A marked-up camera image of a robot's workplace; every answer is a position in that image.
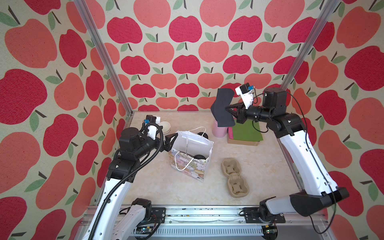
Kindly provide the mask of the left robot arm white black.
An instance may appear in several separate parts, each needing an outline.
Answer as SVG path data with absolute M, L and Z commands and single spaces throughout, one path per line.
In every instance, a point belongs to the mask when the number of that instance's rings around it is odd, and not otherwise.
M 126 128 L 119 138 L 120 148 L 109 166 L 104 190 L 84 240 L 126 240 L 143 222 L 153 223 L 152 202 L 137 198 L 120 221 L 117 217 L 139 170 L 163 151 L 169 152 L 178 134 L 165 136 L 154 116 L 141 129 Z

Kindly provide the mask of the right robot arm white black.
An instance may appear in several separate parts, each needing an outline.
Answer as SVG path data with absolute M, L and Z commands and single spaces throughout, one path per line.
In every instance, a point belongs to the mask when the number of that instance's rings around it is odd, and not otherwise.
M 219 89 L 217 97 L 224 97 L 225 118 L 218 120 L 223 127 L 233 127 L 247 120 L 263 122 L 274 132 L 277 140 L 293 160 L 302 179 L 303 190 L 284 197 L 272 197 L 259 204 L 258 217 L 270 223 L 280 214 L 297 213 L 311 217 L 323 209 L 336 206 L 350 194 L 332 179 L 314 150 L 308 136 L 303 114 L 287 113 L 289 93 L 281 88 L 266 88 L 261 106 L 254 106 L 255 88 L 249 84 L 235 90 Z

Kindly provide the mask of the stack of white paper cups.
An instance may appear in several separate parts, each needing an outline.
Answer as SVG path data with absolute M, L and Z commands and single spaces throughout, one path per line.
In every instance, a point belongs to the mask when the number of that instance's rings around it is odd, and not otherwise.
M 162 131 L 163 131 L 163 134 L 165 136 L 168 135 L 171 132 L 171 130 L 172 130 L 171 124 L 169 122 L 166 122 L 166 121 L 160 122 L 159 126 L 163 127 Z

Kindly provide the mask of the cartoon animal paper gift bag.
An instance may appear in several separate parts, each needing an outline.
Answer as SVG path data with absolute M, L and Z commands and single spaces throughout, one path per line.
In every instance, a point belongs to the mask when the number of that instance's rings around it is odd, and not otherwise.
M 197 127 L 188 131 L 177 131 L 178 137 L 169 151 L 171 167 L 195 180 L 203 182 L 212 158 L 214 142 L 199 136 L 206 133 L 206 127 Z M 206 160 L 194 159 L 203 155 Z

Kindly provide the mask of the single black paper napkin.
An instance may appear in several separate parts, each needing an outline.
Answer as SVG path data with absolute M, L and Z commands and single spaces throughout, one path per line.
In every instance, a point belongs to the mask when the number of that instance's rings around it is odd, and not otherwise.
M 211 106 L 211 112 L 218 123 L 218 127 L 233 127 L 235 125 L 233 115 L 226 110 L 226 107 L 231 105 L 233 97 L 233 90 L 218 89 L 216 100 Z

